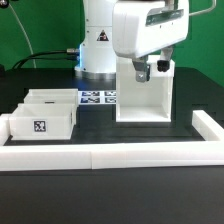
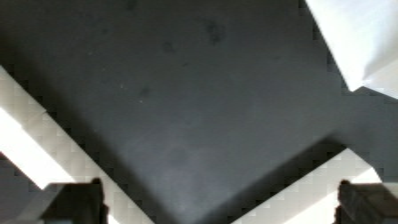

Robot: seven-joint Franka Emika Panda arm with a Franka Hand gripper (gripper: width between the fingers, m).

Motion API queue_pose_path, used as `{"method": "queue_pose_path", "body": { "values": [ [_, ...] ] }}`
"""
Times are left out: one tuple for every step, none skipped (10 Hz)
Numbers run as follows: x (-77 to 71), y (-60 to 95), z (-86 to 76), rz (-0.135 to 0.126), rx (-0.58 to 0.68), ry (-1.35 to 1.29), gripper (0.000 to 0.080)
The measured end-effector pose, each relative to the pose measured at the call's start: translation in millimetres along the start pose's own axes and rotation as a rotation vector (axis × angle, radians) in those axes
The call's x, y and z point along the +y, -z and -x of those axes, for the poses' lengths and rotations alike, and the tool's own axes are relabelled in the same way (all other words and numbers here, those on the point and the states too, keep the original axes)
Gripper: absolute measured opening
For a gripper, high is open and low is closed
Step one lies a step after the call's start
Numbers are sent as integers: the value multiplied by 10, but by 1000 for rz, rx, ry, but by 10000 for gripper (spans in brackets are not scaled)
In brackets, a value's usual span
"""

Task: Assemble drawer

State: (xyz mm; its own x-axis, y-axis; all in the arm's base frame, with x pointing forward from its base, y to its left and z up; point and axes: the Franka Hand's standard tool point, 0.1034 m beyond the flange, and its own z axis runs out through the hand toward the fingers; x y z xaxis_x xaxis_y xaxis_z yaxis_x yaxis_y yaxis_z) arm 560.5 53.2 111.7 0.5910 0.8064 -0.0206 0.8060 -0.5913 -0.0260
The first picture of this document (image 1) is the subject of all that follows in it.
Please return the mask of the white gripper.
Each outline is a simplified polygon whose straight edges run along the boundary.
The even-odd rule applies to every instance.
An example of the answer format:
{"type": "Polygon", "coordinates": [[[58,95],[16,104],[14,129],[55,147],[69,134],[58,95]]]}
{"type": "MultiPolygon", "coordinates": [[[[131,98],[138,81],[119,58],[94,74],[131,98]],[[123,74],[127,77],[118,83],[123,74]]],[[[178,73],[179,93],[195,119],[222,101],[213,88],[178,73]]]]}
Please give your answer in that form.
{"type": "Polygon", "coordinates": [[[186,39],[188,24],[188,0],[177,0],[171,6],[165,0],[118,1],[112,14],[113,49],[117,56],[133,59],[137,82],[148,82],[146,55],[162,49],[157,69],[167,72],[173,54],[171,45],[186,39]]]}

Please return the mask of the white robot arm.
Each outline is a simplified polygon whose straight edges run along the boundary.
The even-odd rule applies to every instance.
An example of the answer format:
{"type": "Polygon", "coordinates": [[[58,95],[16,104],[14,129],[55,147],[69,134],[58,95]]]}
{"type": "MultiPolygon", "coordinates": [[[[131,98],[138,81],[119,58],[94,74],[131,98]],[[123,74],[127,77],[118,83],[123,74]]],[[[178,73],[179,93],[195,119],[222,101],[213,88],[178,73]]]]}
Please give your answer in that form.
{"type": "Polygon", "coordinates": [[[173,46],[186,39],[189,0],[83,0],[85,36],[75,74],[113,79],[118,57],[143,59],[161,53],[166,71],[173,46]]]}

